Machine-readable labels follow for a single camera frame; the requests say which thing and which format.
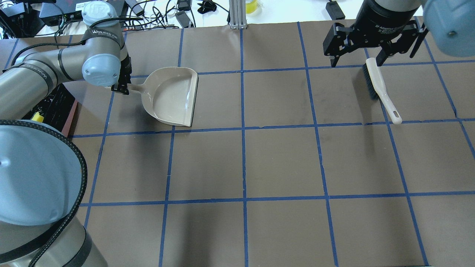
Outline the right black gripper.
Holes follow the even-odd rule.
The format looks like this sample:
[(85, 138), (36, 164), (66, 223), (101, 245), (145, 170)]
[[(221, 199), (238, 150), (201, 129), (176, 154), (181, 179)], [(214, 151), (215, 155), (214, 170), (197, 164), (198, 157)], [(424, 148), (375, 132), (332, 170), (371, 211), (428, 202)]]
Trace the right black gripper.
[(354, 23), (346, 27), (334, 23), (326, 35), (322, 47), (336, 67), (341, 56), (361, 48), (380, 47), (376, 64), (382, 66), (395, 54), (410, 53), (413, 58), (429, 29), (413, 19), (420, 0), (365, 0)]

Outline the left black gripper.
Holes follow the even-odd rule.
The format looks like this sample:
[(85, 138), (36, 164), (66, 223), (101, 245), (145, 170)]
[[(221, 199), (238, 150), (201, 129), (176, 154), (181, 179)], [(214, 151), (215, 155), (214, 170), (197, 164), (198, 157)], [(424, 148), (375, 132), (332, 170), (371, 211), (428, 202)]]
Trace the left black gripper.
[(111, 86), (111, 91), (114, 93), (121, 93), (122, 95), (128, 96), (130, 94), (128, 90), (128, 84), (131, 83), (131, 74), (132, 61), (129, 54), (127, 54), (125, 58), (121, 61), (120, 75), (117, 83)]

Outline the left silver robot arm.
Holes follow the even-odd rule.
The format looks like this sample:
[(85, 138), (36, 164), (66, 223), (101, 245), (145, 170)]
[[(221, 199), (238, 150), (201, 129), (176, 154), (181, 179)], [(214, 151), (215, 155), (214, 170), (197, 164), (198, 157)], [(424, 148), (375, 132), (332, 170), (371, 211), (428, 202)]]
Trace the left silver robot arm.
[(84, 79), (127, 93), (122, 17), (103, 0), (81, 9), (77, 43), (17, 54), (1, 75), (1, 266), (107, 267), (76, 213), (88, 164), (68, 138), (78, 102), (64, 83)]

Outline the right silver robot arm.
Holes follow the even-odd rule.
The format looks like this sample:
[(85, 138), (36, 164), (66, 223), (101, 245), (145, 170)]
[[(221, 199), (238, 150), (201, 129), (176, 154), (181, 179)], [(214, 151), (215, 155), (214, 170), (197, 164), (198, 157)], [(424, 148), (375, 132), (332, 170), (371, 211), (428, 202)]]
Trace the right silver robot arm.
[(361, 48), (381, 47), (378, 66), (397, 53), (417, 53), (428, 33), (448, 56), (474, 56), (473, 0), (365, 0), (354, 23), (334, 23), (323, 41), (335, 67), (339, 58)]

